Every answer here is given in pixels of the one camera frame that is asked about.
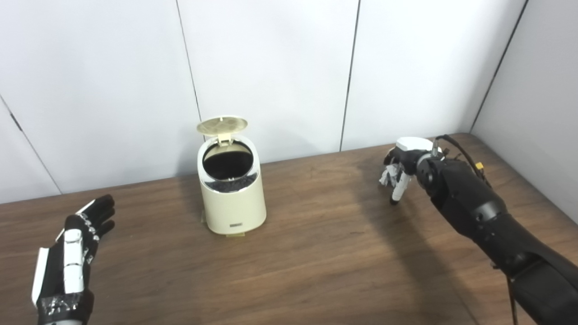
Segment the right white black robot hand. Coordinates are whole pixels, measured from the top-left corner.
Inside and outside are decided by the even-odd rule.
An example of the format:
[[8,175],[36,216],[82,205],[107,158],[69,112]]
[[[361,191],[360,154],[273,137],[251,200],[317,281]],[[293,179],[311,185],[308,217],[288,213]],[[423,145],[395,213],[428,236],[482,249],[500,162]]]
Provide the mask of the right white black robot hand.
[[438,142],[419,137],[401,137],[384,158],[379,183],[392,188],[390,204],[397,205],[406,191],[421,161],[426,158],[444,159]]

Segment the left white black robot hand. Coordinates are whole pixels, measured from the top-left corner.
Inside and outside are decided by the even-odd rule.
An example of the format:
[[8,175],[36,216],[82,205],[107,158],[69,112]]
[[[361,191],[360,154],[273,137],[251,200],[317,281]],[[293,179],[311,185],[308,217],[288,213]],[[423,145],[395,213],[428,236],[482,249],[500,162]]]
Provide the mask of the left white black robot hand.
[[51,247],[38,251],[31,300],[39,325],[86,325],[94,306],[91,264],[103,236],[114,228],[114,198],[95,198],[65,218]]

